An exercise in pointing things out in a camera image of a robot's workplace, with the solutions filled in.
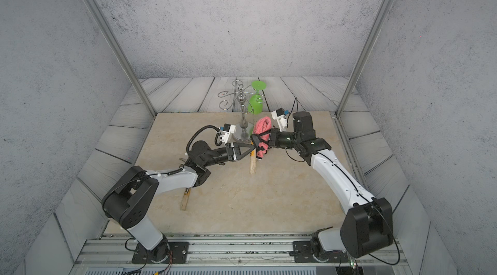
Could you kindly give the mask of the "pink fluffy rag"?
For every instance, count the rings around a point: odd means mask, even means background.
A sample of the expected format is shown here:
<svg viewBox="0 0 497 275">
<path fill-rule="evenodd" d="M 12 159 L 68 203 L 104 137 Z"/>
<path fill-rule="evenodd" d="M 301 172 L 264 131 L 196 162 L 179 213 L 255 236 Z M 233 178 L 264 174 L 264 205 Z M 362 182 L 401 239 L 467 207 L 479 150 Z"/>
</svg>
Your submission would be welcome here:
<svg viewBox="0 0 497 275">
<path fill-rule="evenodd" d="M 261 160 L 267 154 L 269 149 L 270 131 L 273 128 L 270 117 L 263 117 L 256 121 L 252 134 L 256 137 L 256 158 Z"/>
</svg>

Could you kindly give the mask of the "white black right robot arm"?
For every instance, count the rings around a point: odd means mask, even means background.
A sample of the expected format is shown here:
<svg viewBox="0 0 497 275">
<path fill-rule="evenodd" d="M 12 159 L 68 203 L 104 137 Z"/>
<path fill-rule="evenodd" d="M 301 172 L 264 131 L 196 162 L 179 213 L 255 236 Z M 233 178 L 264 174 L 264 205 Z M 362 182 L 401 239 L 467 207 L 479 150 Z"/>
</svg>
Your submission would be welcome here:
<svg viewBox="0 0 497 275">
<path fill-rule="evenodd" d="M 327 262 L 332 254 L 342 251 L 352 258 L 371 256 L 395 243 L 392 205 L 385 198 L 376 198 L 353 178 L 328 142 L 317 137 L 310 113 L 294 113 L 292 131 L 282 131 L 273 126 L 271 118 L 264 117 L 256 122 L 251 140 L 258 158 L 269 149 L 295 150 L 338 198 L 345 215 L 343 224 L 313 234 L 305 253 L 314 260 Z"/>
</svg>

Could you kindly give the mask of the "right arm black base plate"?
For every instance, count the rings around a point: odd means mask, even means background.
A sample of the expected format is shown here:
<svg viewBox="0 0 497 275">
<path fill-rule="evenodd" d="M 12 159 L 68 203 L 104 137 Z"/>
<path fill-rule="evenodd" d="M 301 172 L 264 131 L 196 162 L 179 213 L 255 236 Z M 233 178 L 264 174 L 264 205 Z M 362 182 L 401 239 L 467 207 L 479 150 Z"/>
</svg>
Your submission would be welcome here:
<svg viewBox="0 0 497 275">
<path fill-rule="evenodd" d="M 294 241 L 289 252 L 295 263 L 345 263 L 348 256 L 341 250 L 325 251 L 317 242 Z"/>
</svg>

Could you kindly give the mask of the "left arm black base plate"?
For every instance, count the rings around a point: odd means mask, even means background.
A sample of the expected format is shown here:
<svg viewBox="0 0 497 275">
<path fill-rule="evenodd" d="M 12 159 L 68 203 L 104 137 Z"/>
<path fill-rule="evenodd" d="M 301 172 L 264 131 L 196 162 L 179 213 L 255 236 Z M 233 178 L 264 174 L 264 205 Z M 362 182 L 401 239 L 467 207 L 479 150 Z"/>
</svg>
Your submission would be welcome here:
<svg viewBox="0 0 497 275">
<path fill-rule="evenodd" d="M 147 250 L 138 243 L 131 262 L 133 264 L 185 264 L 188 257 L 189 242 L 161 242 L 153 250 Z"/>
</svg>

